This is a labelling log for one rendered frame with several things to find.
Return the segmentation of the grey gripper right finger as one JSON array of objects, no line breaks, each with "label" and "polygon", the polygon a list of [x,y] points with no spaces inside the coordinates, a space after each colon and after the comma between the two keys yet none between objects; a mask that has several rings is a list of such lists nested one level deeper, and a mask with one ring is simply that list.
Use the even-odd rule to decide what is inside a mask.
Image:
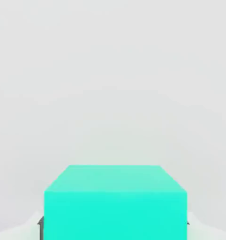
[{"label": "grey gripper right finger", "polygon": [[226,232],[205,225],[192,213],[188,212],[187,240],[226,240]]}]

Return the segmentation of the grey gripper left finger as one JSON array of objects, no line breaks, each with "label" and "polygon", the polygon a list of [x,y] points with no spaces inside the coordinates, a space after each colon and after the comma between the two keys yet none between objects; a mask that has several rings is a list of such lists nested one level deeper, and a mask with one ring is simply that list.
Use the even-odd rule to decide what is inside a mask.
[{"label": "grey gripper left finger", "polygon": [[43,214],[35,212],[25,223],[0,232],[0,240],[40,240],[39,220]]}]

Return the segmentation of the small turquoise cube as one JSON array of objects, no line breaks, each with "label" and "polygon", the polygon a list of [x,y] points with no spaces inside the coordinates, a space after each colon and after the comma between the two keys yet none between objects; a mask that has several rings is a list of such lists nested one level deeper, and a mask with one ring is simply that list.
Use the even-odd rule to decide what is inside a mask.
[{"label": "small turquoise cube", "polygon": [[44,192],[44,240],[187,240],[187,211],[158,165],[71,165]]}]

